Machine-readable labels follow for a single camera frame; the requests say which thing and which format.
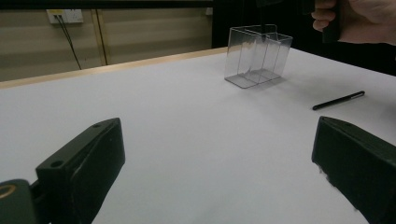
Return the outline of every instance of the wall socket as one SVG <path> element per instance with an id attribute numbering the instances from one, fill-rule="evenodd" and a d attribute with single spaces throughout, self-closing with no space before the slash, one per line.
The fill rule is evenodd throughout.
<path id="1" fill-rule="evenodd" d="M 49 22 L 58 24 L 55 16 L 62 16 L 64 23 L 78 23 L 83 22 L 81 9 L 47 9 L 49 15 Z"/>

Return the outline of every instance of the metal ring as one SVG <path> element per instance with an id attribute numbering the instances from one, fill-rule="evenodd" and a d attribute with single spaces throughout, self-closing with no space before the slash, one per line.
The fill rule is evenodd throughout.
<path id="1" fill-rule="evenodd" d="M 6 198 L 8 195 L 12 194 L 16 188 L 17 188 L 17 186 L 15 186 L 15 185 L 0 186 L 0 191 L 2 189 L 6 189 L 6 192 L 0 193 L 0 199 Z"/>

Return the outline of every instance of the pen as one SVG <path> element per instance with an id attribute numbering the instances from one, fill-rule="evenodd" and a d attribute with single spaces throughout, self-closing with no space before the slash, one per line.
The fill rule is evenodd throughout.
<path id="1" fill-rule="evenodd" d="M 314 105 L 312 107 L 312 109 L 313 110 L 319 110 L 319 109 L 321 109 L 323 107 L 326 107 L 326 106 L 329 106 L 329 105 L 340 104 L 340 103 L 343 103 L 345 101 L 352 100 L 352 99 L 355 99 L 355 98 L 363 96 L 363 95 L 364 95 L 364 91 L 358 91 L 358 92 L 350 94 L 348 96 L 344 96 L 344 97 L 341 97 L 341 98 L 338 98 L 338 99 L 335 99 L 335 100 L 332 100 L 332 101 L 329 101 L 329 102 L 326 102 L 326 103 L 323 103 L 323 104 L 320 104 L 320 105 Z"/>

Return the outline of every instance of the acrylic organizer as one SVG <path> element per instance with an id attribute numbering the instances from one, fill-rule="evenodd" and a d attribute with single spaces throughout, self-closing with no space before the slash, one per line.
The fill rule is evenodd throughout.
<path id="1" fill-rule="evenodd" d="M 245 89 L 280 77 L 292 39 L 272 24 L 231 28 L 225 79 Z"/>

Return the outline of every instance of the beige wall panel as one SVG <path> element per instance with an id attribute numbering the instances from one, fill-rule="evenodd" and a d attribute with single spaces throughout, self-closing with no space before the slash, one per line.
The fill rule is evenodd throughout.
<path id="1" fill-rule="evenodd" d="M 89 10 L 84 22 L 66 24 L 82 69 L 100 66 Z M 59 24 L 46 10 L 0 11 L 0 81 L 78 70 Z"/>
<path id="2" fill-rule="evenodd" d="M 103 10 L 109 62 L 125 63 L 211 48 L 205 8 Z"/>

